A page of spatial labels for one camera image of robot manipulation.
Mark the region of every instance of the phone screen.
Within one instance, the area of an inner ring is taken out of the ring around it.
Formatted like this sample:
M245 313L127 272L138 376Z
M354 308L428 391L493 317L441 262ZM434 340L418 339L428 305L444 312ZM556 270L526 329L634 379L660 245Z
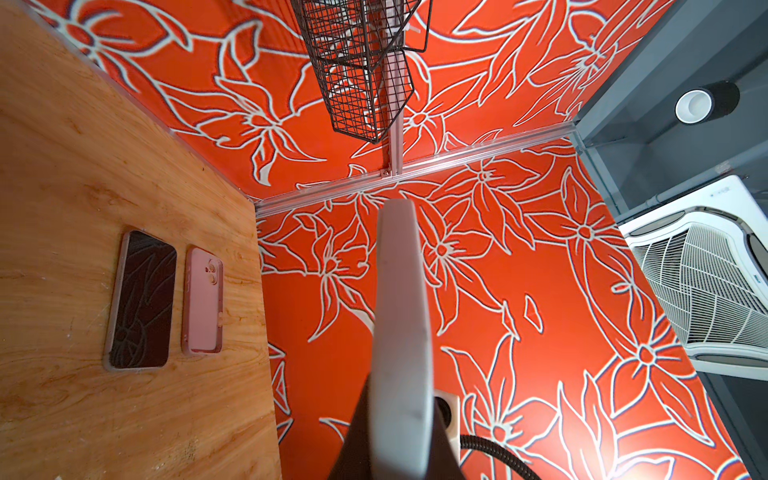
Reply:
M115 369L157 368L168 361L176 283L176 250L133 230L128 234L123 275L112 306L114 335L109 363Z

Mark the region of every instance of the wood grain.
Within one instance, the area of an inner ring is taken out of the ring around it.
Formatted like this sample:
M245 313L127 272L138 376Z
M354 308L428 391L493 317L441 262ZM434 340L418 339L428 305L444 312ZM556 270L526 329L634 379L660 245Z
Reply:
M278 478L253 205L0 0L0 478ZM127 226L178 252L170 359L101 365ZM180 348L184 258L225 265L221 354Z

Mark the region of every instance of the white grille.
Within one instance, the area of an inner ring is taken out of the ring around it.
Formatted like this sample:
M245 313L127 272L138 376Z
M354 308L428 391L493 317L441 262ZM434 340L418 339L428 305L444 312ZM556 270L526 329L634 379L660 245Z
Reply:
M684 345L768 348L768 309L734 260L728 236L703 223L632 248Z

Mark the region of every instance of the phone case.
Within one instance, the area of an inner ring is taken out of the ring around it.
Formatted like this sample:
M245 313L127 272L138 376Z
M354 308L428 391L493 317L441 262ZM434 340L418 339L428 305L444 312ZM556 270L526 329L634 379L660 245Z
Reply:
M191 247L187 251L181 334L181 349L187 355L211 355L221 351L223 298L223 262L210 252Z
M140 230L123 235L104 343L111 372L159 369L168 361L176 249Z

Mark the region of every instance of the white air conditioner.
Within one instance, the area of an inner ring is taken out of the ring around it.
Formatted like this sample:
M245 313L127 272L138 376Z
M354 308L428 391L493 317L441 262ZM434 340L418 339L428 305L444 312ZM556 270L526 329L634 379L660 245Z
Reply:
M768 380L768 220L741 179L619 228L694 368Z

